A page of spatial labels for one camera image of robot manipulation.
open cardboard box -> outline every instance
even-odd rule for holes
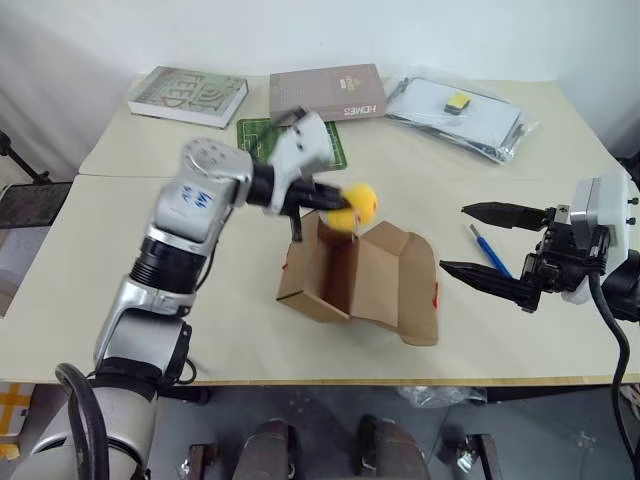
[[[438,341],[437,284],[427,241],[382,222],[359,238],[327,227],[317,212],[302,219],[278,301],[318,322],[367,320],[410,345]]]

table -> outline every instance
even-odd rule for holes
[[[320,178],[343,186],[369,182],[380,198],[380,220],[424,236],[438,259],[483,262],[467,231],[469,218],[459,213],[462,205],[496,200],[544,208],[567,203],[578,178],[615,165],[557,88],[535,85],[524,88],[527,96],[540,102],[551,97],[549,110],[567,122],[565,133],[557,134],[559,121],[536,103],[542,121],[550,123],[542,123],[526,139],[522,156],[510,165],[493,166],[378,119],[340,124],[349,167]],[[508,88],[520,91],[515,84]],[[248,100],[248,110],[259,103]],[[115,118],[122,115],[120,111]],[[94,340],[137,255],[164,177],[177,167],[168,151],[177,151],[181,136],[186,139],[204,128],[116,119],[83,165],[0,322],[2,379],[53,382],[53,369],[62,361],[91,369]],[[140,131],[149,136],[137,144],[127,133],[133,128],[123,125],[142,121]],[[162,134],[151,146],[154,124]],[[216,134],[235,139],[235,132]],[[142,153],[145,142],[161,154],[156,163],[150,160],[153,155],[124,160],[130,148]],[[569,155],[574,142],[578,153]],[[165,148],[158,149],[160,144]],[[537,165],[531,164],[534,158]],[[514,272],[540,239],[535,232],[490,226],[482,231]],[[275,301],[289,240],[288,220],[267,217],[257,208],[237,209],[227,225],[212,273],[187,317],[194,329],[191,357],[200,383],[493,386],[610,381],[617,349],[591,303],[576,306],[559,295],[545,295],[530,315],[442,271],[440,340],[434,347],[408,346],[364,322],[316,323]],[[242,268],[241,257],[250,268]],[[633,351],[627,379],[638,381],[640,330],[632,324],[623,328]]]

plastic bag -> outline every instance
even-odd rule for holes
[[[513,159],[537,125],[523,108],[471,80],[413,67],[385,84],[387,117],[477,152]]]
[[[397,387],[416,408],[441,408],[461,402],[487,403],[487,389],[476,387]]]

book cover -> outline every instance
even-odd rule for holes
[[[129,107],[143,115],[225,126],[247,92],[243,78],[156,67],[131,92]]]
[[[273,74],[269,100],[271,118],[302,106],[324,121],[379,117],[386,105],[374,64]]]

blue pen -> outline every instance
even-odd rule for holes
[[[484,237],[480,235],[476,227],[474,227],[473,225],[469,225],[469,228],[471,228],[471,231],[476,237],[476,242],[478,242],[478,245],[480,245],[480,248],[482,249],[482,251],[487,254],[487,257],[489,257],[489,260],[491,260],[491,263],[493,263],[493,266],[506,277],[513,278],[511,276],[511,273],[509,273],[509,270],[507,270],[507,267],[504,265],[504,263],[502,263],[502,260],[498,258],[498,255],[496,255],[496,252],[493,251],[493,248],[491,248],[491,245],[489,245],[489,243],[484,239]]]

